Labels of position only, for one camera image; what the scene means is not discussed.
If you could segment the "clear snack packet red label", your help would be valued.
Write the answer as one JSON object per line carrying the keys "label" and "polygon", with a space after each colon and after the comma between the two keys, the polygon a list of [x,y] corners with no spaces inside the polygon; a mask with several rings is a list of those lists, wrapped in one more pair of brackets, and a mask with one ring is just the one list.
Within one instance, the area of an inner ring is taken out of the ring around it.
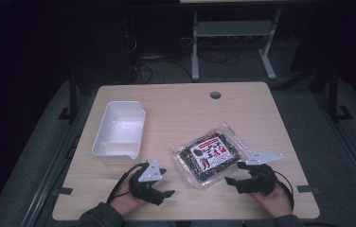
{"label": "clear snack packet red label", "polygon": [[249,156],[248,147],[227,124],[218,125],[172,153],[187,181],[199,189],[211,186]]}

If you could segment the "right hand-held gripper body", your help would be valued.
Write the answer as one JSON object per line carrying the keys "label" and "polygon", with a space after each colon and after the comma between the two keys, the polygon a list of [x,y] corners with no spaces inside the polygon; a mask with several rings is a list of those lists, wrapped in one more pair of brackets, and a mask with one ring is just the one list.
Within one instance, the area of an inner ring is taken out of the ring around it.
{"label": "right hand-held gripper body", "polygon": [[237,181],[238,185],[235,187],[238,192],[240,194],[257,192],[261,192],[264,195],[271,194],[275,188],[277,177],[273,169],[268,166],[268,163],[277,161],[282,157],[282,153],[252,151],[251,155],[243,161],[250,166],[247,171],[251,178]]}

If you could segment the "person's left hand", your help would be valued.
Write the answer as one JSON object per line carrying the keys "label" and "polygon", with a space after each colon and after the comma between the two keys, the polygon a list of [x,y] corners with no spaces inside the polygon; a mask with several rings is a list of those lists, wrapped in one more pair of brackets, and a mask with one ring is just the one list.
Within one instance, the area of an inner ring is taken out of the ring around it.
{"label": "person's left hand", "polygon": [[128,216],[132,211],[146,204],[145,201],[135,198],[129,191],[129,182],[125,181],[116,191],[116,198],[110,201],[110,205],[122,216]]}

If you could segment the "person's right hand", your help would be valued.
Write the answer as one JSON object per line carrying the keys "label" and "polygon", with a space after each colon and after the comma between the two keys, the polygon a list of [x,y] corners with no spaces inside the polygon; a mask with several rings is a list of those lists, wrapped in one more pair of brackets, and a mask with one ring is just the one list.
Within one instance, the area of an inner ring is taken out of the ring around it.
{"label": "person's right hand", "polygon": [[289,216],[293,213],[290,199],[278,183],[275,185],[273,192],[269,195],[251,193],[250,196],[257,201],[272,218]]}

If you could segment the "black metal stand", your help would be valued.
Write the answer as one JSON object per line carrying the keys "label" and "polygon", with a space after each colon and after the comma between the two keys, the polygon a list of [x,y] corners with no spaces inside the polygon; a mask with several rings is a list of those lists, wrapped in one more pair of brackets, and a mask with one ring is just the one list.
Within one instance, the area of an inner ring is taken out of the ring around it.
{"label": "black metal stand", "polygon": [[69,88],[69,106],[67,108],[63,108],[59,119],[60,120],[67,120],[69,124],[71,124],[78,113],[78,90],[77,90],[77,83],[76,77],[73,71],[69,73],[69,80],[68,80],[68,88]]}
{"label": "black metal stand", "polygon": [[335,68],[331,69],[329,76],[328,113],[334,122],[349,120],[353,116],[346,106],[337,105],[338,74]]}

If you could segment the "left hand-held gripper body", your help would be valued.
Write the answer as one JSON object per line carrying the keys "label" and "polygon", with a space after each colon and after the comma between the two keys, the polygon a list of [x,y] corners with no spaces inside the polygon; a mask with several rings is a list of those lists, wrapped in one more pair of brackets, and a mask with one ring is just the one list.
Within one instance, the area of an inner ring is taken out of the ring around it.
{"label": "left hand-held gripper body", "polygon": [[162,173],[157,161],[142,163],[129,180],[129,188],[135,198],[160,205],[164,201],[164,194],[152,186],[161,179]]}

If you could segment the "white metal desk frame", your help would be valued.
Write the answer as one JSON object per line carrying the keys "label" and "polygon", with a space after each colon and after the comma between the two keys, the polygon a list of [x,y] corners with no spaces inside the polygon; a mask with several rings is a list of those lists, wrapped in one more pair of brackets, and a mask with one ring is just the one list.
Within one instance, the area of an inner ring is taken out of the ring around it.
{"label": "white metal desk frame", "polygon": [[281,11],[282,9],[277,9],[271,20],[216,22],[199,21],[198,12],[195,11],[192,26],[191,78],[194,81],[200,79],[198,61],[199,38],[261,36],[266,38],[266,43],[264,47],[258,51],[258,55],[268,79],[275,80],[276,73],[269,60],[268,54],[276,34]]}

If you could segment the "black table edge clip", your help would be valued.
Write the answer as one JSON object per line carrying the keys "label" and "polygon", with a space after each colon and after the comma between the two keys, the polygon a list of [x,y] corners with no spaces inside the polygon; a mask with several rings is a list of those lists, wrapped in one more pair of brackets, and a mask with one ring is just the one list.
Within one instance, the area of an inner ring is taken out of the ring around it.
{"label": "black table edge clip", "polygon": [[67,187],[59,187],[56,188],[53,191],[54,196],[59,196],[59,195],[70,195],[72,193],[73,189],[72,188],[67,188]]}
{"label": "black table edge clip", "polygon": [[321,193],[321,191],[317,187],[312,187],[310,185],[298,185],[296,188],[299,193],[311,192],[316,195]]}

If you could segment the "white plastic bin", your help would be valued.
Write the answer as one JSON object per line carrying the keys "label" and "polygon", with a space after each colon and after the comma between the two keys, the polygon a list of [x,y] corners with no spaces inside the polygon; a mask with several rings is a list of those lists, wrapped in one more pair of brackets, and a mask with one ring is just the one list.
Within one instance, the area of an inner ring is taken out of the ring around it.
{"label": "white plastic bin", "polygon": [[139,101],[112,101],[101,119],[92,153],[105,165],[139,161],[146,112]]}

